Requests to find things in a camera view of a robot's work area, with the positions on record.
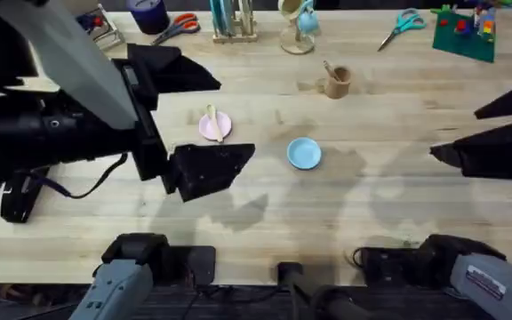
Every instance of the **wooden table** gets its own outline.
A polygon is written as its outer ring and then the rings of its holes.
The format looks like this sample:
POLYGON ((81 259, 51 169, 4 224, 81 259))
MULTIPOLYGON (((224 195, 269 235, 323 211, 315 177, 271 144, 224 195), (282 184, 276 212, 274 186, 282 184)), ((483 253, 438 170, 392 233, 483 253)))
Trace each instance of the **wooden table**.
MULTIPOLYGON (((0 282, 90 282, 101 254, 127 232, 215 246, 220 284, 271 284, 283 260, 302 262, 321 281, 355 284, 360 277, 344 257, 357 246, 397 246, 430 233, 485 241, 512 262, 512 181, 463 178, 428 154, 431 145, 512 121, 472 115, 512 88, 512 10, 499 11, 494 64, 433 50, 436 16, 423 14, 428 28, 376 52, 396 12, 320 12, 315 52, 292 56, 278 44, 286 26, 278 12, 255 13, 258 43, 224 45, 212 43, 210 14, 199 13, 201 33, 167 44, 208 68, 222 88, 161 95, 155 119, 170 147, 209 143, 197 132, 206 104, 229 113, 226 142, 256 144, 234 185, 183 204, 164 194, 160 180, 140 182, 129 163, 84 200, 46 189, 28 224, 0 219, 0 282), (306 90, 326 76, 323 60, 350 67, 352 94, 329 100, 306 90), (323 149, 314 171, 286 161, 287 144, 300 136, 323 149)), ((128 42, 153 39, 127 13, 115 21, 128 42)), ((82 191, 113 161, 60 165, 52 176, 82 191)))

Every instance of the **blue scissors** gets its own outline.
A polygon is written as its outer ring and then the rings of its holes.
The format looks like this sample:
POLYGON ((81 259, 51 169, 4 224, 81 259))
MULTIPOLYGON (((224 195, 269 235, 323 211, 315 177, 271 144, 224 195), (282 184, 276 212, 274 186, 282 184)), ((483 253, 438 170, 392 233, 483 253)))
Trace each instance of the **blue scissors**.
POLYGON ((398 13, 395 28, 393 28, 392 32, 390 32, 390 35, 384 39, 378 51, 384 49, 384 47, 386 47, 387 44, 392 41, 396 35, 399 35, 406 30, 421 29, 425 27, 426 21, 424 21, 424 19, 422 19, 422 17, 418 14, 418 10, 410 8, 398 13))
POLYGON ((175 18, 173 23, 156 39, 151 45, 158 45, 165 42, 170 37, 183 33, 195 33, 201 29, 198 18, 194 13, 183 13, 175 18))

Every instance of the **red scissors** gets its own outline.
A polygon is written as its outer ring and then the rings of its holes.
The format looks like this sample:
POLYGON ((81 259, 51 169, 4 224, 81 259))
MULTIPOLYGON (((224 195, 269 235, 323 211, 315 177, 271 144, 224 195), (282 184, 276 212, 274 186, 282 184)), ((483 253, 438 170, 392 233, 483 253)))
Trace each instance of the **red scissors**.
POLYGON ((198 22, 198 18, 194 13, 183 13, 175 20, 167 29, 156 39, 151 45, 158 45, 165 42, 167 39, 188 33, 192 34, 198 32, 201 29, 201 25, 198 22))

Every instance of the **small wooden cup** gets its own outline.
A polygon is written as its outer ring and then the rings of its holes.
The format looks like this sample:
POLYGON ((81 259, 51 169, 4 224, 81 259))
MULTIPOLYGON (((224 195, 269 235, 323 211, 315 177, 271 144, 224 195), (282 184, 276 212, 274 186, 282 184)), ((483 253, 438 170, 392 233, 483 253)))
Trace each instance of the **small wooden cup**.
POLYGON ((351 71, 342 66, 335 67, 333 71, 335 71, 340 81, 330 76, 325 86, 325 95, 331 99, 341 99, 348 94, 348 88, 351 84, 351 71))

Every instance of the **pink plate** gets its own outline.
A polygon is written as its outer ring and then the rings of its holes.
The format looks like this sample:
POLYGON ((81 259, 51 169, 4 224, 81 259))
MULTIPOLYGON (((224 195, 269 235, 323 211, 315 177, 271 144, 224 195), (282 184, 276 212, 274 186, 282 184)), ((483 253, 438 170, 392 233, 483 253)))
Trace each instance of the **pink plate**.
MULTIPOLYGON (((222 132, 222 138, 226 138, 232 131, 232 120, 224 113, 217 111, 217 122, 219 123, 220 132, 222 132)), ((211 119, 208 115, 204 115, 199 121, 199 132, 208 140, 216 140, 217 135, 212 130, 211 119)))

